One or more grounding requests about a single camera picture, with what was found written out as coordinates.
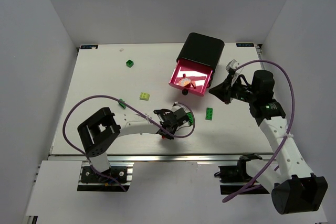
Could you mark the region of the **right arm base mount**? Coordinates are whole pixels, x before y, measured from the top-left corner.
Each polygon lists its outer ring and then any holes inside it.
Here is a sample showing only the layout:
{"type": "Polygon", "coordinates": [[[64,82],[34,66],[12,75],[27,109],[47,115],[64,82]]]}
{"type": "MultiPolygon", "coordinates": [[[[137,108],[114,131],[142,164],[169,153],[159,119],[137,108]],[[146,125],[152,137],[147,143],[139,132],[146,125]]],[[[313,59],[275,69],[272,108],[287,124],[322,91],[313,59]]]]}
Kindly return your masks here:
{"type": "Polygon", "coordinates": [[[252,177],[246,173],[246,163],[253,160],[263,160],[258,154],[247,154],[239,157],[236,165],[219,166],[219,171],[214,174],[214,177],[220,179],[220,192],[222,195],[229,195],[235,189],[241,189],[252,177]]]}

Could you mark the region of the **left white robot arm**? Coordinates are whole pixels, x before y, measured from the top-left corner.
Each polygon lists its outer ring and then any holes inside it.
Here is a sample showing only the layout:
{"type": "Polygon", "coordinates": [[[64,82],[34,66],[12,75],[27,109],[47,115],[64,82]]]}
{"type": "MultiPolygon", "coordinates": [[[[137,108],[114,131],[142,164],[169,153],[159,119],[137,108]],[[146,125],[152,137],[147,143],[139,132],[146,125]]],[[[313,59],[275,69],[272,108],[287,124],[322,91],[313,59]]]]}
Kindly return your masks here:
{"type": "Polygon", "coordinates": [[[114,114],[105,107],[82,122],[77,131],[89,162],[96,171],[105,173],[110,169],[107,150],[117,138],[145,133],[173,139],[180,127],[189,124],[190,118],[180,105],[170,110],[154,110],[145,116],[114,114]]]}

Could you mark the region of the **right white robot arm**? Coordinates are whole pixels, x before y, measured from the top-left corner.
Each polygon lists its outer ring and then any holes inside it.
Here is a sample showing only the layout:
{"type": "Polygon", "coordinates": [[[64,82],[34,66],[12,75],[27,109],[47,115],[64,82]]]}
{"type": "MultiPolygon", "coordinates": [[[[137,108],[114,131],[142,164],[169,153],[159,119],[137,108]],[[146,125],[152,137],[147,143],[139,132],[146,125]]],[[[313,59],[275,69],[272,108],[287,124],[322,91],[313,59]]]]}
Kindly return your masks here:
{"type": "Polygon", "coordinates": [[[238,174],[255,178],[270,193],[276,211],[282,215],[317,211],[328,183],[323,176],[314,174],[299,152],[286,114],[274,98],[274,85],[274,75],[267,70],[255,71],[252,83],[248,83],[244,75],[230,69],[224,82],[209,92],[225,104],[233,99],[249,104],[279,166],[275,171],[261,157],[250,154],[240,157],[238,174]]]}

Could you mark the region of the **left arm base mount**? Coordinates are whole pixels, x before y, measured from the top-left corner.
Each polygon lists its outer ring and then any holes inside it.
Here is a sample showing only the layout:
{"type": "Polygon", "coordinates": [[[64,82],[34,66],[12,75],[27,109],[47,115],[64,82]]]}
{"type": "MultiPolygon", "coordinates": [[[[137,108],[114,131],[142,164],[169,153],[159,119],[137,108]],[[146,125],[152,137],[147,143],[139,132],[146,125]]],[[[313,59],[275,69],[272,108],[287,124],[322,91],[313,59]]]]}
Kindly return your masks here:
{"type": "Polygon", "coordinates": [[[94,172],[88,162],[83,162],[77,184],[77,191],[122,192],[128,191],[133,173],[132,164],[111,163],[104,176],[94,172]]]}

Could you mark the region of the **pink drawer with black knob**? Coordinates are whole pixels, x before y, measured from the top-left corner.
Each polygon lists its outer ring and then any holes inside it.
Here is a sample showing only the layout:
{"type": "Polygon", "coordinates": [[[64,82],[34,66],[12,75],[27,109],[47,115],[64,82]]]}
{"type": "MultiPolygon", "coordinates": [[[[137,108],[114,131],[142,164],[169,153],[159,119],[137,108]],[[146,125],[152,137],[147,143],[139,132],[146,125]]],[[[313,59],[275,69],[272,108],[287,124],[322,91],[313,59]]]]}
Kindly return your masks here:
{"type": "Polygon", "coordinates": [[[184,93],[203,97],[210,85],[213,73],[214,70],[207,65],[181,59],[177,61],[169,85],[184,93]]]}

